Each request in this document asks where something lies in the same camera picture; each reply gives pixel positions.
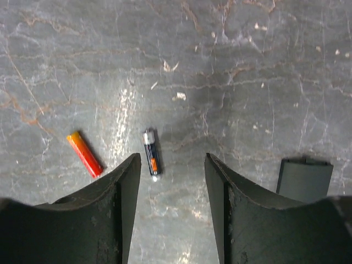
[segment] floor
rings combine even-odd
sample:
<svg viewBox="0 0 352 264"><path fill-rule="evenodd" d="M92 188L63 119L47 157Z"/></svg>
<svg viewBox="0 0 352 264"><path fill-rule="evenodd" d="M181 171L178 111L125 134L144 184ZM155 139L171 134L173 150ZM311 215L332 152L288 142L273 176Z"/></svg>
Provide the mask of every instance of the floor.
<svg viewBox="0 0 352 264"><path fill-rule="evenodd" d="M106 172L142 153L129 263L218 263L206 152L270 190L282 158L317 157L328 194L352 195L350 22L349 0L0 1L0 196L92 182L65 138L79 129Z"/></svg>

